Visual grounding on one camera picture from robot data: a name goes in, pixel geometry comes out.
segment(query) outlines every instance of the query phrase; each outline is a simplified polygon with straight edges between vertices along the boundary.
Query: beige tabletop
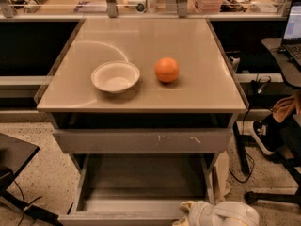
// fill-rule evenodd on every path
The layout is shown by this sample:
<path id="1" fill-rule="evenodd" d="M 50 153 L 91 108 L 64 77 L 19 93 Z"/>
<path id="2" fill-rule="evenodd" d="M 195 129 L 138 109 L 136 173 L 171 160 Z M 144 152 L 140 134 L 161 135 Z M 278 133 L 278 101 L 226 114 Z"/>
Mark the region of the beige tabletop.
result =
<path id="1" fill-rule="evenodd" d="M 162 84 L 154 65 L 180 64 L 180 77 Z M 141 72 L 135 87 L 113 95 L 91 74 L 104 62 L 128 60 Z M 41 98 L 45 112 L 243 112 L 237 89 L 206 20 L 87 17 Z"/>

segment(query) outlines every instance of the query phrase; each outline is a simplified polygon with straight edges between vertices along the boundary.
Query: black panel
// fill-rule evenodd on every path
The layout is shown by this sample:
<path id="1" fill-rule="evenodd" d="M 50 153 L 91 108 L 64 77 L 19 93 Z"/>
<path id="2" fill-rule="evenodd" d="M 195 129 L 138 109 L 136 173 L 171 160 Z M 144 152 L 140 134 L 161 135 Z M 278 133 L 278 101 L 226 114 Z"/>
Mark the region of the black panel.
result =
<path id="1" fill-rule="evenodd" d="M 0 23 L 0 76 L 46 75 L 77 22 Z"/>
<path id="2" fill-rule="evenodd" d="M 66 120 L 68 117 L 55 116 Z M 60 122 L 60 128 L 125 129 L 125 128 L 226 128 L 230 114 L 198 113 L 78 113 L 71 124 Z"/>
<path id="3" fill-rule="evenodd" d="M 279 73 L 270 52 L 262 45 L 265 38 L 281 38 L 285 21 L 219 21 L 212 22 L 225 52 L 239 50 L 241 63 L 237 73 Z"/>
<path id="4" fill-rule="evenodd" d="M 35 108 L 37 106 L 34 98 L 0 98 L 1 108 Z"/>

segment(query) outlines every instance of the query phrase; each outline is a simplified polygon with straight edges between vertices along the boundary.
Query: orange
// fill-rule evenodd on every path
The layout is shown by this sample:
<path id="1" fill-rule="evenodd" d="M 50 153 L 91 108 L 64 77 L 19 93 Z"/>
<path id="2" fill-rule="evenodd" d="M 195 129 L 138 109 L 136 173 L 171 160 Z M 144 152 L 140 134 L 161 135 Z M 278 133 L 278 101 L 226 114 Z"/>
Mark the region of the orange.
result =
<path id="1" fill-rule="evenodd" d="M 161 82 L 170 83 L 179 77 L 179 64 L 171 57 L 161 58 L 155 65 L 155 74 Z"/>

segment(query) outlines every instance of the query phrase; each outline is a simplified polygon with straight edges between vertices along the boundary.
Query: black cable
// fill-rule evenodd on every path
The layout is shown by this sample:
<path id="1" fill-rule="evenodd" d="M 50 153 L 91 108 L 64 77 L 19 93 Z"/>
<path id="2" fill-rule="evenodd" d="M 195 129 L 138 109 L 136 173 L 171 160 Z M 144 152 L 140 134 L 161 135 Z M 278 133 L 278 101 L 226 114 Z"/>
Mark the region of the black cable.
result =
<path id="1" fill-rule="evenodd" d="M 279 49 L 279 47 L 277 47 L 277 48 L 271 48 L 271 49 L 269 49 L 269 51 L 270 52 L 274 52 L 274 51 L 277 51 Z"/>
<path id="2" fill-rule="evenodd" d="M 252 162 L 252 167 L 251 167 L 250 173 L 247 175 L 247 177 L 246 177 L 244 180 L 238 179 L 238 178 L 234 175 L 234 173 L 231 171 L 231 169 L 229 169 L 229 173 L 231 174 L 231 176 L 232 176 L 237 182 L 239 182 L 239 183 L 241 183 L 241 184 L 245 184 L 245 183 L 249 180 L 249 178 L 251 177 L 251 175 L 252 175 L 252 173 L 253 173 L 253 169 L 255 168 L 255 161 L 254 161 L 254 159 L 252 158 L 252 156 L 250 156 L 247 152 L 246 152 L 246 155 L 247 155 L 247 157 L 249 158 L 249 160 Z"/>
<path id="3" fill-rule="evenodd" d="M 16 186 L 19 188 L 20 193 L 21 193 L 21 196 L 22 196 L 22 201 L 25 203 L 25 197 L 24 197 L 24 194 L 23 194 L 23 192 L 22 192 L 20 186 L 18 185 L 18 183 L 17 183 L 15 180 L 13 180 L 13 182 L 14 182 L 14 183 L 16 184 Z M 20 226 L 21 223 L 22 223 L 23 220 L 24 220 L 24 214 L 25 214 L 25 211 L 28 210 L 28 209 L 34 204 L 34 202 L 35 202 L 36 200 L 39 200 L 40 198 L 41 198 L 41 196 L 38 196 L 36 199 L 34 199 L 32 202 L 30 202 L 30 203 L 22 210 L 22 217 L 21 217 L 20 222 L 18 223 L 18 226 Z"/>
<path id="4" fill-rule="evenodd" d="M 24 197 L 24 194 L 23 194 L 23 192 L 22 192 L 20 186 L 18 185 L 18 183 L 17 183 L 15 180 L 13 180 L 13 182 L 14 182 L 14 183 L 16 184 L 16 186 L 19 188 L 20 193 L 21 193 L 21 196 L 22 196 L 22 201 L 25 202 L 25 197 Z M 18 223 L 18 226 L 21 225 L 21 223 L 22 223 L 22 221 L 23 221 L 23 219 L 24 219 L 24 213 L 25 213 L 25 211 L 23 210 L 23 211 L 22 211 L 22 217 L 21 217 L 20 222 Z"/>
<path id="5" fill-rule="evenodd" d="M 244 130 L 245 130 L 245 120 L 246 120 L 246 116 L 248 115 L 248 113 L 250 112 L 250 110 L 252 109 L 252 107 L 255 106 L 255 104 L 256 104 L 256 98 L 257 98 L 257 96 L 259 95 L 259 93 L 258 93 L 258 88 L 260 87 L 260 82 L 261 82 L 262 79 L 265 78 L 265 77 L 267 77 L 268 80 L 267 80 L 266 82 L 264 82 L 264 83 L 270 83 L 271 80 L 272 80 L 272 78 L 271 78 L 270 76 L 264 76 L 264 77 L 261 77 L 261 78 L 259 78 L 259 74 L 257 74 L 257 76 L 256 76 L 256 81 L 255 81 L 256 87 L 253 88 L 254 99 L 253 99 L 252 104 L 250 104 L 250 106 L 249 106 L 249 108 L 248 108 L 247 112 L 245 113 L 245 115 L 244 115 L 244 117 L 243 117 L 243 120 L 242 120 L 242 135 L 244 134 Z M 244 183 L 246 183 L 246 182 L 249 180 L 249 178 L 251 177 L 251 175 L 252 175 L 252 173 L 253 173 L 253 169 L 255 168 L 255 160 L 254 160 L 254 159 L 252 158 L 252 156 L 250 156 L 246 151 L 245 151 L 245 153 L 246 153 L 247 157 L 249 158 L 249 160 L 251 161 L 251 163 L 252 163 L 252 165 L 253 165 L 253 166 L 251 167 L 250 173 L 247 175 L 246 179 L 245 179 L 245 180 L 240 180 L 240 179 L 238 179 L 238 178 L 234 175 L 234 173 L 231 171 L 231 169 L 229 169 L 229 172 L 230 172 L 230 174 L 232 175 L 232 177 L 233 177 L 236 181 L 238 181 L 239 183 L 241 183 L 241 184 L 244 184 Z"/>

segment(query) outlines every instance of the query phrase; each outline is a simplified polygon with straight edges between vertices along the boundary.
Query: speckled floor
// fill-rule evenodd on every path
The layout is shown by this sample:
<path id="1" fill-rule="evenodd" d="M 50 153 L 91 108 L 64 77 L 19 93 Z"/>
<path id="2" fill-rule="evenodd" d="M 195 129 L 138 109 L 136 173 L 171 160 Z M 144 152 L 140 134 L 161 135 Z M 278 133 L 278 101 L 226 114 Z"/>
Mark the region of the speckled floor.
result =
<path id="1" fill-rule="evenodd" d="M 45 115 L 35 111 L 31 113 L 0 112 L 0 133 L 16 137 L 40 147 L 38 154 L 17 178 L 25 199 L 35 202 L 36 206 L 57 214 L 66 214 L 75 196 L 75 188 L 79 174 L 69 157 L 60 151 L 52 137 L 53 127 L 47 122 Z M 257 146 L 247 147 L 247 152 L 255 160 L 255 168 L 249 180 L 241 184 L 229 175 L 231 184 L 227 200 L 244 201 L 244 194 L 256 192 L 294 193 L 295 181 L 281 165 L 267 161 Z M 230 168 L 240 180 L 246 177 L 240 172 L 234 140 L 230 142 L 228 154 Z M 16 185 L 12 184 L 8 191 L 21 198 Z M 301 210 L 298 205 L 258 201 L 252 206 L 261 216 L 260 226 L 299 226 Z M 14 211 L 0 203 L 0 226 L 17 226 L 22 218 L 20 211 Z M 49 225 L 25 216 L 21 225 Z"/>

